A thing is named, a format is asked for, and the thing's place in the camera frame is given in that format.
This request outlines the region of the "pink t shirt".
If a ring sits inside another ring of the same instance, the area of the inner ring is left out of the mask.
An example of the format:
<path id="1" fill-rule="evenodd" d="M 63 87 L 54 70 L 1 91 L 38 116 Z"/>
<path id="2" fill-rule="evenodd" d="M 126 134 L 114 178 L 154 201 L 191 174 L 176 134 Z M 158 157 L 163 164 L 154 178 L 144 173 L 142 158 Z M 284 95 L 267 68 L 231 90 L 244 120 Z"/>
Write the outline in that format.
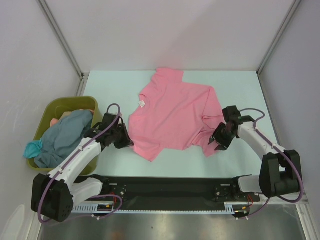
<path id="1" fill-rule="evenodd" d="M 147 161 L 154 161 L 164 149 L 198 146 L 205 157 L 216 152 L 217 144 L 209 139 L 224 118 L 215 89 L 184 82 L 183 77 L 181 70 L 157 68 L 129 116 L 132 149 Z"/>

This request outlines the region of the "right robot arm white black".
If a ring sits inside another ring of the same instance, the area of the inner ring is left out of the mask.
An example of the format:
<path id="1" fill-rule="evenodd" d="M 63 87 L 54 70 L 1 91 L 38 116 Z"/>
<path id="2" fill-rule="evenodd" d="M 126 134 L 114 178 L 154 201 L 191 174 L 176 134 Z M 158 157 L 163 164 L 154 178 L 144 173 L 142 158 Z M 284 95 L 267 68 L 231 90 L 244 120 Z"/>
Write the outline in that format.
<path id="1" fill-rule="evenodd" d="M 224 108 L 222 114 L 224 122 L 208 143 L 216 143 L 217 151 L 226 151 L 234 139 L 241 139 L 261 160 L 259 175 L 237 177 L 237 184 L 230 188 L 231 196 L 242 201 L 249 193 L 257 193 L 269 199 L 277 197 L 287 203 L 298 203 L 304 195 L 299 153 L 273 143 L 257 127 L 259 120 L 242 115 L 235 105 Z"/>

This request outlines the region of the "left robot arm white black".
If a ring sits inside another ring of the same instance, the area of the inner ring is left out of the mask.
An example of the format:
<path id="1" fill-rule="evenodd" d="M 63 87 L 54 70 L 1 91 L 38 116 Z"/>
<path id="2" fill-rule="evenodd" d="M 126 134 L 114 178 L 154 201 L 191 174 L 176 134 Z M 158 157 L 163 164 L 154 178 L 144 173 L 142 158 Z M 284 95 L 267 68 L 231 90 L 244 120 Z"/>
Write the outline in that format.
<path id="1" fill-rule="evenodd" d="M 91 128 L 75 150 L 47 175 L 38 174 L 33 180 L 31 210 L 37 213 L 38 220 L 64 222 L 74 207 L 87 200 L 110 200 L 106 209 L 112 213 L 119 210 L 123 199 L 112 192 L 109 179 L 91 175 L 84 181 L 76 179 L 91 160 L 106 147 L 114 145 L 117 149 L 133 146 L 122 117 L 105 113 L 102 122 Z"/>

